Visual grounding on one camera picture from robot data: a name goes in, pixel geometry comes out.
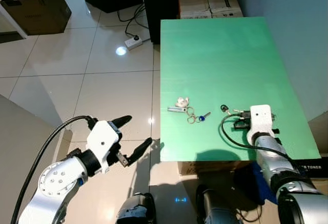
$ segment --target power strip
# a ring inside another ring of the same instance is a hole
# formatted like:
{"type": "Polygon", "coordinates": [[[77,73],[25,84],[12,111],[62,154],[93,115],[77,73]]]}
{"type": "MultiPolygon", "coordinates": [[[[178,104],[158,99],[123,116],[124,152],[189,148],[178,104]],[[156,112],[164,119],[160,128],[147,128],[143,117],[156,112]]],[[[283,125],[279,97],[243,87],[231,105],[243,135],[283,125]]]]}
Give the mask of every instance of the power strip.
{"type": "Polygon", "coordinates": [[[127,48],[129,50],[132,50],[132,49],[134,49],[138,46],[141,46],[142,45],[142,40],[138,35],[136,35],[133,38],[124,41],[124,43],[125,43],[125,45],[127,46],[127,48]]]}

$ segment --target cardboard box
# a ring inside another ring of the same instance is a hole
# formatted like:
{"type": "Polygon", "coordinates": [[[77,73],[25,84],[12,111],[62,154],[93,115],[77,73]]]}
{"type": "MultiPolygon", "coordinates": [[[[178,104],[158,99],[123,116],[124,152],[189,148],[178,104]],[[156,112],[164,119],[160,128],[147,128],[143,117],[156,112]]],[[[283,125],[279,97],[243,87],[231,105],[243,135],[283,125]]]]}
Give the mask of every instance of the cardboard box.
{"type": "Polygon", "coordinates": [[[211,18],[207,0],[179,0],[180,19],[211,18]]]}
{"type": "Polygon", "coordinates": [[[28,35],[62,33],[72,12],[65,0],[1,0],[28,35]]]}
{"type": "Polygon", "coordinates": [[[243,17],[237,0],[208,0],[212,18],[243,17]]]}
{"type": "Polygon", "coordinates": [[[251,161],[178,161],[180,175],[192,175],[213,171],[232,171],[250,164],[251,161]]]}

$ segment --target green tabletop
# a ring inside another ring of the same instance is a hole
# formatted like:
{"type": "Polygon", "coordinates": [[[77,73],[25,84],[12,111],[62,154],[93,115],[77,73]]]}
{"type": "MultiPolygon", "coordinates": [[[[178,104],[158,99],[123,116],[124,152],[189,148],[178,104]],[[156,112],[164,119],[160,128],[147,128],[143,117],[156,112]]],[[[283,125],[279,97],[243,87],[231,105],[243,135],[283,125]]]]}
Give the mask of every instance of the green tabletop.
{"type": "MultiPolygon", "coordinates": [[[[222,104],[242,110],[270,105],[289,156],[320,156],[263,17],[163,20],[160,53],[162,161],[254,160],[253,150],[220,136],[222,104]],[[167,111],[178,97],[189,97],[195,115],[212,114],[188,124],[186,114],[167,111]]],[[[246,131],[225,127],[248,144],[246,131]]]]}

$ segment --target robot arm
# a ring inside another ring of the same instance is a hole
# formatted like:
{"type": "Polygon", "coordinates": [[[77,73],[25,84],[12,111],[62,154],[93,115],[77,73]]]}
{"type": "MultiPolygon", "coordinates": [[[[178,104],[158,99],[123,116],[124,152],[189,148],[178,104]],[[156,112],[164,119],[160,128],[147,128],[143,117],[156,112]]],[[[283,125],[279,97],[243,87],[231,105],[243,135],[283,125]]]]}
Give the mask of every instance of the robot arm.
{"type": "MultiPolygon", "coordinates": [[[[250,117],[251,129],[247,134],[249,144],[286,154],[272,130],[270,106],[251,106],[250,117]]],[[[264,150],[256,150],[256,161],[278,200],[281,224],[328,223],[328,197],[322,195],[309,178],[301,175],[292,161],[264,150]]]]}
{"type": "Polygon", "coordinates": [[[98,172],[105,174],[109,167],[120,161],[126,167],[137,161],[151,144],[148,138],[130,157],[119,151],[122,134],[118,127],[131,119],[130,116],[113,121],[98,121],[87,138],[87,150],[70,153],[63,161],[55,162],[41,174],[37,190],[23,210],[19,224],[63,223],[66,209],[78,188],[98,172]]]}

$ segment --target tile floor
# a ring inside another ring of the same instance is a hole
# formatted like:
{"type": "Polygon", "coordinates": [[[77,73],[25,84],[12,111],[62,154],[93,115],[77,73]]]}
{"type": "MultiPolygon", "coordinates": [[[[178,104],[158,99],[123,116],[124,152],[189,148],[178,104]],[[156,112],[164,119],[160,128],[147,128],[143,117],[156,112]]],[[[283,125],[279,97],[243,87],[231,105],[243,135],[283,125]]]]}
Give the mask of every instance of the tile floor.
{"type": "MultiPolygon", "coordinates": [[[[84,0],[66,1],[72,16],[64,33],[0,44],[0,94],[54,126],[81,114],[105,120],[130,114],[133,119],[122,128],[122,151],[127,154],[149,136],[158,139],[159,46],[147,41],[117,55],[127,38],[125,23],[116,13],[103,13],[84,0]]],[[[121,10],[121,17],[131,17],[135,9],[121,10]]],[[[147,24],[145,13],[139,21],[147,24]]],[[[129,29],[143,39],[149,37],[147,29],[135,23],[129,29]]],[[[71,129],[70,150],[84,149],[86,124],[75,123],[71,129]]],[[[66,223],[115,223],[125,199],[147,191],[154,195],[159,224],[196,223],[197,179],[180,177],[176,162],[159,163],[159,150],[156,141],[132,167],[115,165],[108,174],[91,178],[71,201],[66,223]],[[188,201],[178,204],[175,197],[188,201]]],[[[266,205],[253,223],[279,223],[276,213],[271,218],[271,209],[276,211],[274,205],[266,205]]],[[[256,209],[248,215],[257,216],[256,209]]]]}

